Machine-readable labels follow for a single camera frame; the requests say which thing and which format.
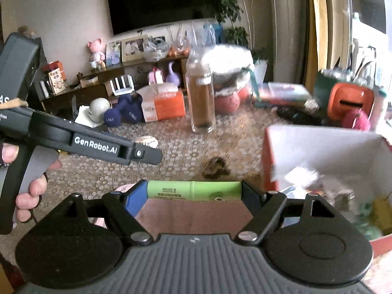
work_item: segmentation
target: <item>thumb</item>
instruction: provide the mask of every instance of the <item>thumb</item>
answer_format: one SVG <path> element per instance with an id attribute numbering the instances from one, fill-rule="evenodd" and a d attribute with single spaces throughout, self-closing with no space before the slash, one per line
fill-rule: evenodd
<path id="1" fill-rule="evenodd" d="M 11 144 L 3 143 L 0 144 L 1 148 L 1 165 L 7 166 L 7 164 L 13 162 L 18 156 L 19 147 Z"/>

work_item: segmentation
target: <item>cardboard box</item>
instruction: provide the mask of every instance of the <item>cardboard box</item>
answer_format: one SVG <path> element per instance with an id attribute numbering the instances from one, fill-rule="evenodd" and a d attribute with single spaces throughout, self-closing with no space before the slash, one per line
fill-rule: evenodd
<path id="1" fill-rule="evenodd" d="M 185 116 L 184 95 L 174 84 L 148 85 L 137 93 L 143 98 L 142 110 L 146 122 Z"/>
<path id="2" fill-rule="evenodd" d="M 99 84 L 99 80 L 98 80 L 97 76 L 90 78 L 90 79 L 81 79 L 80 80 L 80 85 L 82 86 L 82 88 L 86 88 L 86 87 L 97 85 L 97 84 Z"/>
<path id="3" fill-rule="evenodd" d="M 392 148 L 383 136 L 358 130 L 273 125 L 264 133 L 260 171 L 264 190 L 279 190 L 279 182 L 303 162 L 324 175 L 363 176 L 352 186 L 355 201 L 372 202 L 392 192 Z M 374 256 L 392 250 L 392 234 L 370 242 Z"/>

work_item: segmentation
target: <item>pink yarn ball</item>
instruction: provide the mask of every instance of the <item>pink yarn ball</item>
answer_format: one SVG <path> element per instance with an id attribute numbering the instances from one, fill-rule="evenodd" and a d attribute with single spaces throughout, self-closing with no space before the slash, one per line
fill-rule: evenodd
<path id="1" fill-rule="evenodd" d="M 217 114 L 233 114 L 240 107 L 240 98 L 237 93 L 230 96 L 215 97 L 215 112 Z"/>
<path id="2" fill-rule="evenodd" d="M 367 132 L 370 129 L 370 122 L 368 120 L 368 116 L 361 108 L 352 109 L 342 119 L 342 127 Z"/>
<path id="3" fill-rule="evenodd" d="M 252 87 L 250 85 L 245 85 L 242 89 L 238 91 L 238 97 L 240 102 L 244 103 L 252 95 Z"/>

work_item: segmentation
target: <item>trigger handle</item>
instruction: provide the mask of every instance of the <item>trigger handle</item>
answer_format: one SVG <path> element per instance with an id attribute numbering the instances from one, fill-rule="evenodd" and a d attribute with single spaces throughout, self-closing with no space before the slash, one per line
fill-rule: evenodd
<path id="1" fill-rule="evenodd" d="M 58 152 L 54 149 L 21 143 L 18 146 L 16 160 L 9 167 L 0 169 L 0 183 L 3 182 L 0 188 L 0 234 L 12 231 L 18 194 L 28 193 L 30 182 L 40 178 L 58 158 Z"/>

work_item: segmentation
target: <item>black circular disc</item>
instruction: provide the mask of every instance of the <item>black circular disc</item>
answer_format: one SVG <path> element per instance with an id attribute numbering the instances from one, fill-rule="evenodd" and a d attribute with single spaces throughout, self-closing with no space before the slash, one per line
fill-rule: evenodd
<path id="1" fill-rule="evenodd" d="M 15 257 L 30 282 L 50 289 L 70 289 L 108 273 L 121 253 L 122 243 L 111 231 L 92 224 L 70 223 L 67 227 L 64 222 L 58 231 L 26 234 Z"/>
<path id="2" fill-rule="evenodd" d="M 301 283 L 340 286 L 360 281 L 371 264 L 372 247 L 342 220 L 300 221 L 274 232 L 263 249 L 275 268 Z"/>

